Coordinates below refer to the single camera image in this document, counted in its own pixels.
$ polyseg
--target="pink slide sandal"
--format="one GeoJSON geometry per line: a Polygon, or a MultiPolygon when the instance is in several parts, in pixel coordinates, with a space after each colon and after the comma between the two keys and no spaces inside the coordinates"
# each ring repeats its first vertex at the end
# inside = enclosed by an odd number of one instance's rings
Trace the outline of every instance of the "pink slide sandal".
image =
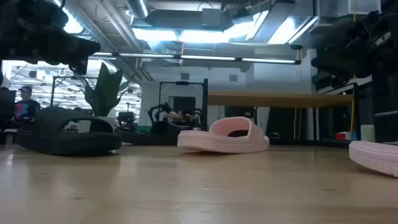
{"type": "Polygon", "coordinates": [[[234,117],[216,121],[211,126],[210,132],[182,131],[178,135],[177,146],[181,149],[211,152],[248,153],[268,149],[269,139],[249,118],[234,117]],[[238,132],[247,135],[228,136],[238,132]]]}
{"type": "Polygon", "coordinates": [[[349,157],[364,167],[398,177],[398,146],[353,141],[349,145],[349,157]]]}

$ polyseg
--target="wooden tabletop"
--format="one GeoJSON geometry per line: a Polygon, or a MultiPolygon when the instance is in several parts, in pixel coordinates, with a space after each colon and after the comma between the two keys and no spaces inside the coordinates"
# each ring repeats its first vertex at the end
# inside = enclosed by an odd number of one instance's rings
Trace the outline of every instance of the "wooden tabletop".
{"type": "Polygon", "coordinates": [[[284,108],[322,108],[347,105],[352,95],[311,95],[291,93],[253,93],[247,91],[211,91],[209,105],[266,106],[284,108]]]}
{"type": "Polygon", "coordinates": [[[97,158],[0,149],[2,224],[393,224],[397,211],[398,179],[342,149],[124,147],[97,158]]]}

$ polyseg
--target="slide sandal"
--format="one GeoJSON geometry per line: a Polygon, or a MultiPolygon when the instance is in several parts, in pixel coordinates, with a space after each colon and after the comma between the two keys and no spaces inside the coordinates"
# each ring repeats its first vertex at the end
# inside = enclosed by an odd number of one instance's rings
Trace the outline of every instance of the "slide sandal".
{"type": "Polygon", "coordinates": [[[353,141],[349,157],[359,165],[398,177],[398,146],[366,141],[353,141]]]}
{"type": "Polygon", "coordinates": [[[102,154],[121,147],[121,138],[113,133],[112,126],[83,111],[55,106],[37,113],[35,123],[19,129],[16,144],[44,154],[79,156],[102,154]],[[64,131],[70,121],[91,121],[90,132],[64,131]]]}
{"type": "Polygon", "coordinates": [[[210,132],[182,131],[177,146],[200,151],[248,153],[268,149],[269,139],[249,118],[234,117],[216,121],[210,132]]]}
{"type": "Polygon", "coordinates": [[[130,131],[118,130],[122,142],[131,143],[135,146],[176,146],[178,134],[184,128],[167,121],[156,121],[153,123],[149,134],[137,134],[130,131]]]}

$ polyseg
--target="wooden surface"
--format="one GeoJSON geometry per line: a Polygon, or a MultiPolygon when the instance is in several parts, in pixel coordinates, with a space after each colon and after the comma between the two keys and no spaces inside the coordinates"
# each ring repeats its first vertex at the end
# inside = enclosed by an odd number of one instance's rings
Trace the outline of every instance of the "wooden surface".
{"type": "Polygon", "coordinates": [[[209,105],[268,106],[286,108],[322,108],[351,103],[352,95],[311,95],[251,93],[246,91],[210,91],[209,105]]]}
{"type": "Polygon", "coordinates": [[[125,147],[73,158],[8,147],[0,175],[2,224],[398,223],[398,179],[343,149],[125,147]]]}

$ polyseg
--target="person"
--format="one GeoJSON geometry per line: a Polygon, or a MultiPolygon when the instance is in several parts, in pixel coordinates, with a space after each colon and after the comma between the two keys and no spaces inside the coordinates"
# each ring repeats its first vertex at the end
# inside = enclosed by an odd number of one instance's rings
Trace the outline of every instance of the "person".
{"type": "Polygon", "coordinates": [[[23,86],[19,89],[21,92],[21,101],[15,105],[14,117],[16,121],[30,121],[34,119],[36,113],[40,110],[40,103],[32,100],[32,87],[23,86]]]}

